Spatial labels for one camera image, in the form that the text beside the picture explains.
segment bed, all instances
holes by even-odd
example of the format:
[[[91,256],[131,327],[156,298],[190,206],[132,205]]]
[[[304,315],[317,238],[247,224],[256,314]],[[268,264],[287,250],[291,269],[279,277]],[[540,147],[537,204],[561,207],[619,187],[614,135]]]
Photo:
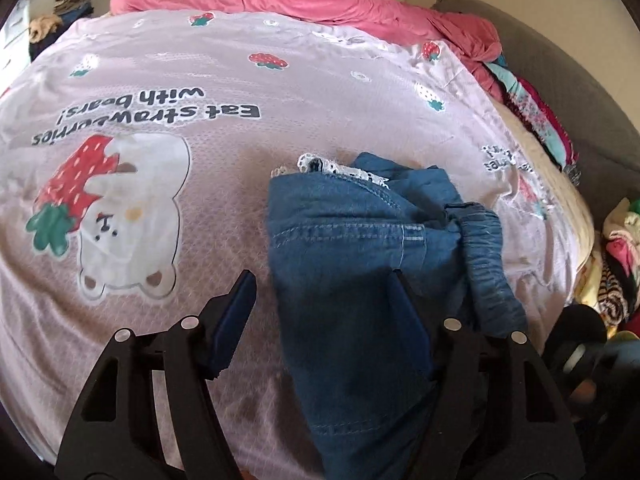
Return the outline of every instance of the bed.
[[[590,137],[598,125],[562,86],[580,81],[600,107],[594,117],[636,150],[638,133],[583,69],[482,2],[437,7],[491,19],[582,157],[633,173],[603,156]],[[75,399],[117,329],[165,330],[249,268],[258,301],[211,388],[220,422],[238,463],[261,480],[322,478],[282,363],[263,225],[271,171],[307,151],[446,169],[465,200],[500,216],[505,274],[543,345],[591,250],[591,214],[449,45],[431,43],[436,62],[420,45],[349,26],[148,10],[79,22],[38,58],[0,102],[0,400],[32,449],[55,462]],[[550,54],[545,73],[561,68],[563,78],[538,75],[540,52]],[[596,218],[617,201],[593,173],[582,186]],[[179,464],[156,380],[165,455]]]

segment magenta fabric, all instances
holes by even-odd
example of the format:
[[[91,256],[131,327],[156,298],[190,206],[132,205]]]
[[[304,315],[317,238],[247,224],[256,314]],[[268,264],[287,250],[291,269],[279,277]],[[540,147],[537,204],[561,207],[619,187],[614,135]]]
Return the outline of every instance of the magenta fabric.
[[[634,261],[633,254],[629,249],[628,242],[623,238],[616,238],[607,244],[607,253],[611,254],[617,261],[620,262],[622,268],[625,270],[625,274],[629,276],[633,269],[636,268],[636,262]]]
[[[529,95],[533,97],[533,100],[538,105],[538,108],[540,108],[542,113],[546,116],[547,120],[553,126],[554,130],[558,133],[558,137],[560,137],[560,140],[562,140],[562,144],[564,145],[564,151],[566,153],[566,163],[574,165],[578,161],[578,154],[574,150],[574,144],[571,142],[569,134],[562,127],[560,121],[558,121],[556,114],[542,100],[542,97],[540,97],[538,91],[533,88],[533,85],[529,81],[518,76],[516,76],[516,78],[518,79],[518,82],[522,85],[522,87],[529,93]]]
[[[152,9],[276,12],[321,25],[351,25],[401,46],[445,40],[482,88],[504,102],[499,83],[482,65],[500,56],[498,33],[491,22],[471,14],[442,13],[397,0],[111,0],[112,14]]]

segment dark blue clothing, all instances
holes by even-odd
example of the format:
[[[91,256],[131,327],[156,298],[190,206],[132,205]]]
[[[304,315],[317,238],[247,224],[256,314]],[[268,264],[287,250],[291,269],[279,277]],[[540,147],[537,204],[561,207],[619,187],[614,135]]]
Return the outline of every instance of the dark blue clothing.
[[[524,330],[502,270],[498,217],[462,203],[445,171],[369,153],[340,174],[271,180],[269,262],[285,359],[330,480],[402,476],[435,387],[412,365],[386,296],[400,269],[442,316]]]

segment silver screw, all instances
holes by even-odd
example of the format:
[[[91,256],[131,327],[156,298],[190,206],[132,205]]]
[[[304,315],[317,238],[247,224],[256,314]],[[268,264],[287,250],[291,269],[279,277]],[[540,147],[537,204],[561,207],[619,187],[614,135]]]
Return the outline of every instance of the silver screw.
[[[524,345],[524,343],[527,342],[527,336],[522,332],[512,332],[511,339],[513,339],[514,342],[518,343],[519,345]]]
[[[200,320],[195,316],[185,317],[180,322],[180,326],[185,330],[192,330],[196,328],[199,324],[200,324]]]
[[[444,320],[444,328],[451,330],[452,332],[457,332],[462,328],[462,323],[460,323],[455,317],[447,317],[447,319]]]
[[[124,343],[127,339],[129,339],[129,337],[131,337],[131,330],[129,330],[128,328],[121,328],[113,336],[113,338],[118,343]]]

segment pink cloth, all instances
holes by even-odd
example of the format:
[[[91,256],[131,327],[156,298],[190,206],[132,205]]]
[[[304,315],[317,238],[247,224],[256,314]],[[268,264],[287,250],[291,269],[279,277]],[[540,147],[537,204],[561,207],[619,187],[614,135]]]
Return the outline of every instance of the pink cloth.
[[[607,244],[607,253],[611,254],[611,256],[620,262],[620,265],[622,265],[627,276],[629,276],[636,268],[634,256],[625,239],[616,238],[615,240],[610,241]]]
[[[351,25],[401,46],[445,40],[480,86],[504,102],[500,85],[482,62],[495,60],[502,45],[494,25],[471,14],[437,12],[397,0],[111,0],[111,13],[151,9],[276,12],[321,25]]]

